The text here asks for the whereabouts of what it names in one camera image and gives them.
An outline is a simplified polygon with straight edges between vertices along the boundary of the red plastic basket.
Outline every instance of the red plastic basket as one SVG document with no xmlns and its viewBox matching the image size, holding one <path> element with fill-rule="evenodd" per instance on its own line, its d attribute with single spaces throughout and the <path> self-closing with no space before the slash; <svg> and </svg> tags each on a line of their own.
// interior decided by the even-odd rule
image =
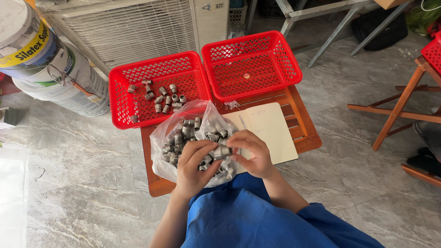
<svg viewBox="0 0 441 248">
<path fill-rule="evenodd" d="M 423 49 L 421 54 L 441 73 L 441 31 L 435 34 L 435 38 Z"/>
<path fill-rule="evenodd" d="M 206 44 L 202 57 L 213 94 L 222 102 L 285 88 L 303 76 L 278 31 Z"/>
<path fill-rule="evenodd" d="M 189 101 L 195 99 L 212 100 L 210 86 L 204 72 L 200 56 L 195 52 L 183 52 L 121 65 L 113 68 L 109 74 L 110 111 L 113 125 L 119 129 L 140 128 L 158 124 L 173 114 L 157 114 L 155 103 L 144 98 L 146 88 L 141 80 L 153 80 L 155 98 L 160 95 L 159 87 L 164 86 L 171 94 L 169 85 L 174 83 L 178 94 L 183 94 Z M 127 93 L 127 86 L 133 84 L 136 90 Z M 139 122 L 132 123 L 129 116 L 138 115 Z"/>
</svg>

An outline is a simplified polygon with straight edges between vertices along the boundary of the gray marble floor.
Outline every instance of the gray marble floor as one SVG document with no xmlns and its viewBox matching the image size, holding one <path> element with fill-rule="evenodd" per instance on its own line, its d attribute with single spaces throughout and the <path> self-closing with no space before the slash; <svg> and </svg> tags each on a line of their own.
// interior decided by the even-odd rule
<svg viewBox="0 0 441 248">
<path fill-rule="evenodd" d="M 325 20 L 299 22 L 288 42 L 294 47 L 326 38 L 337 23 Z M 257 18 L 252 32 L 279 30 L 282 23 Z M 312 69 L 306 65 L 317 49 L 296 56 L 303 71 L 297 89 L 323 146 L 279 170 L 308 201 L 323 203 L 386 247 L 440 246 L 441 189 L 401 169 L 423 146 L 411 129 L 374 152 L 387 116 L 346 104 L 396 94 L 393 86 L 407 83 L 412 58 L 428 42 L 409 34 L 388 49 L 351 57 L 357 42 L 348 38 Z M 422 83 L 434 84 L 428 76 Z M 20 118 L 18 126 L 0 130 L 2 247 L 147 247 L 169 195 L 149 195 L 140 130 L 114 128 L 110 113 L 86 118 L 23 93 L 0 99 L 19 109 Z M 440 103 L 437 93 L 417 92 L 407 109 L 430 113 Z"/>
</svg>

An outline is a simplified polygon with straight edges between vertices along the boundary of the clear plastic bag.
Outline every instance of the clear plastic bag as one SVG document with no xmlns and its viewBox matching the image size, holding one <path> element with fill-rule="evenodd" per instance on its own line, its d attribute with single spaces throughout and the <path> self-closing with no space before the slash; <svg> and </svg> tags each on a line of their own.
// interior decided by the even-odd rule
<svg viewBox="0 0 441 248">
<path fill-rule="evenodd" d="M 219 114 L 211 101 L 194 100 L 186 103 L 170 118 L 159 124 L 155 131 L 150 135 L 150 143 L 152 146 L 151 158 L 153 161 L 152 169 L 156 175 L 172 182 L 176 182 L 178 170 L 174 165 L 162 160 L 164 156 L 163 146 L 169 141 L 168 137 L 177 129 L 183 119 L 194 119 L 196 117 L 202 119 L 199 131 L 194 132 L 197 140 L 207 139 L 205 133 L 209 133 L 215 129 L 227 130 L 228 137 L 231 137 L 231 135 L 238 130 L 230 120 Z M 205 188 L 215 187 L 231 181 L 236 175 L 239 164 L 231 160 L 229 157 L 226 157 L 223 159 L 221 166 L 223 172 L 211 178 Z"/>
</svg>

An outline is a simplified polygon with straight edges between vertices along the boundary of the hand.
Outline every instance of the hand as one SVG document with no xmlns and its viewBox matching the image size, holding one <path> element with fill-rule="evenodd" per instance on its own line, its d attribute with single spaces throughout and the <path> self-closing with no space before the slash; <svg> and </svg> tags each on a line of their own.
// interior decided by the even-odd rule
<svg viewBox="0 0 441 248">
<path fill-rule="evenodd" d="M 262 179 L 269 179 L 278 172 L 276 167 L 271 163 L 269 150 L 265 142 L 259 139 L 249 130 L 239 131 L 227 141 L 228 147 L 246 149 L 254 153 L 255 157 L 247 160 L 239 154 L 233 154 L 230 158 L 245 169 L 248 173 Z"/>
<path fill-rule="evenodd" d="M 215 160 L 206 171 L 198 171 L 198 166 L 204 156 L 216 147 L 216 142 L 207 139 L 189 141 L 185 145 L 178 162 L 178 178 L 174 189 L 177 195 L 190 201 L 207 185 L 219 169 L 222 160 Z"/>
</svg>

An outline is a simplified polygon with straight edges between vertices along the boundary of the notebook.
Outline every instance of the notebook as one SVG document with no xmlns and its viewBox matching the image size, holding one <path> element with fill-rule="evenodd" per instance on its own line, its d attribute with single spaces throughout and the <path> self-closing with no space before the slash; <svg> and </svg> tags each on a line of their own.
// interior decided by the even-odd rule
<svg viewBox="0 0 441 248">
<path fill-rule="evenodd" d="M 245 129 L 240 120 L 240 117 L 242 117 L 246 128 L 266 143 L 271 162 L 274 165 L 299 158 L 286 125 L 282 108 L 277 102 L 251 107 L 223 116 L 230 119 L 239 130 Z M 246 159 L 254 157 L 250 151 L 244 149 L 242 149 L 242 156 Z M 243 172 L 246 172 L 246 170 L 240 166 L 237 173 Z"/>
</svg>

